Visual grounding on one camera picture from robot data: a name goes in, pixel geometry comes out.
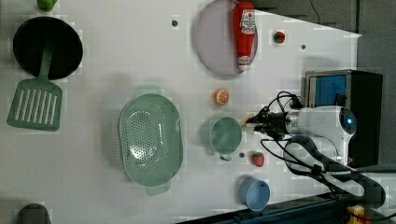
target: tabletop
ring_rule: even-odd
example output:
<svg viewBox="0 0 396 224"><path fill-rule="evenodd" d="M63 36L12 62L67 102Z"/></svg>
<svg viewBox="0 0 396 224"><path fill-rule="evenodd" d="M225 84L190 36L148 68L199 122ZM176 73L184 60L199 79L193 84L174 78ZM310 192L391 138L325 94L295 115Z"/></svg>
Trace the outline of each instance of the tabletop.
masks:
<svg viewBox="0 0 396 224"><path fill-rule="evenodd" d="M247 176L266 181L269 203L328 192L313 179L293 175L283 161L262 150L260 134L243 133L231 162L205 148L200 127L212 115L241 120L259 111L279 91L300 93L309 70L356 69L359 35L256 11L259 43L250 70L217 76L202 63L194 26L210 0L58 1L51 13L34 0L2 0L0 18L0 223L11 223L26 204L49 209L52 223L176 223L246 209L237 197ZM64 92L61 128L55 133L17 129L7 114L19 81L31 78L18 65L12 38L37 16L70 24L84 56L70 77L56 80ZM172 20L178 26L172 26ZM277 45L274 31L287 41ZM169 191L148 196L123 169L118 138L122 108L136 87L155 84L178 109L183 162ZM229 91L215 106L210 95ZM275 153L280 148L269 144ZM248 157L263 151L265 164Z"/></svg>

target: black frying pan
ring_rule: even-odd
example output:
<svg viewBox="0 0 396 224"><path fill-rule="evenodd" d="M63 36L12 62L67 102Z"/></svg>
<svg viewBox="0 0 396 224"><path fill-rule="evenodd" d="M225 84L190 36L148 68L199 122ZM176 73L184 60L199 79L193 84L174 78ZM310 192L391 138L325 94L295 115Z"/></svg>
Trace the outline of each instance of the black frying pan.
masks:
<svg viewBox="0 0 396 224"><path fill-rule="evenodd" d="M48 34L54 39L49 79L68 77L81 63L82 44L76 31L64 21L52 17L26 21L14 35L15 57L25 71L37 77Z"/></svg>

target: red ketchup bottle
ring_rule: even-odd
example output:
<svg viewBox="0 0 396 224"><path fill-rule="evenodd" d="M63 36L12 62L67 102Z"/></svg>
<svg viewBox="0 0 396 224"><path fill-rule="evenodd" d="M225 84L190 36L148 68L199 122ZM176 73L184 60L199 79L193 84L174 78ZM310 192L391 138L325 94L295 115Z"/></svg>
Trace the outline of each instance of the red ketchup bottle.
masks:
<svg viewBox="0 0 396 224"><path fill-rule="evenodd" d="M241 1L233 8L233 38L235 39L239 69L246 71L250 67L251 46L256 34L254 6Z"/></svg>

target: green mug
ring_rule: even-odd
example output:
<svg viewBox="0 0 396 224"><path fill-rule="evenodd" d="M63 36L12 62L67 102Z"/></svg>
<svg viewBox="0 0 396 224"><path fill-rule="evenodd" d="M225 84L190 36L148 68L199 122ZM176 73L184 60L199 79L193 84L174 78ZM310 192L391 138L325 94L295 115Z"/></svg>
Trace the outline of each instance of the green mug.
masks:
<svg viewBox="0 0 396 224"><path fill-rule="evenodd" d="M231 161L231 154L241 144L242 129L235 119L216 116L204 122L201 140L218 152L223 161Z"/></svg>
<svg viewBox="0 0 396 224"><path fill-rule="evenodd" d="M43 11L51 11L58 0L37 0L38 7Z"/></svg>

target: green object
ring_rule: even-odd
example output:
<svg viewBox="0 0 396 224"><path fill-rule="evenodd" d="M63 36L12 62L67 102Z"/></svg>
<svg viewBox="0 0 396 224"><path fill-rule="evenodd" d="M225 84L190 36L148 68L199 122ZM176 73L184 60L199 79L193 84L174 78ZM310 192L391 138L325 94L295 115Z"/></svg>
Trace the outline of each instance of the green object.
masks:
<svg viewBox="0 0 396 224"><path fill-rule="evenodd" d="M233 118L215 116L203 124L201 139L210 148L217 151L222 160L231 161L231 154L241 143L242 129Z"/></svg>
<svg viewBox="0 0 396 224"><path fill-rule="evenodd" d="M45 41L39 76L21 81L15 91L7 118L10 126L48 132L59 129L62 90L48 80L54 46L50 36Z"/></svg>
<svg viewBox="0 0 396 224"><path fill-rule="evenodd" d="M146 186L148 195L168 191L183 161L180 119L172 102L155 93L137 96L121 113L120 141L128 176Z"/></svg>
<svg viewBox="0 0 396 224"><path fill-rule="evenodd" d="M38 7L43 11L51 11L58 0L37 0Z"/></svg>
<svg viewBox="0 0 396 224"><path fill-rule="evenodd" d="M253 154L253 157L261 157L261 156L263 156L264 154L262 154L261 152L255 152L254 154Z"/></svg>

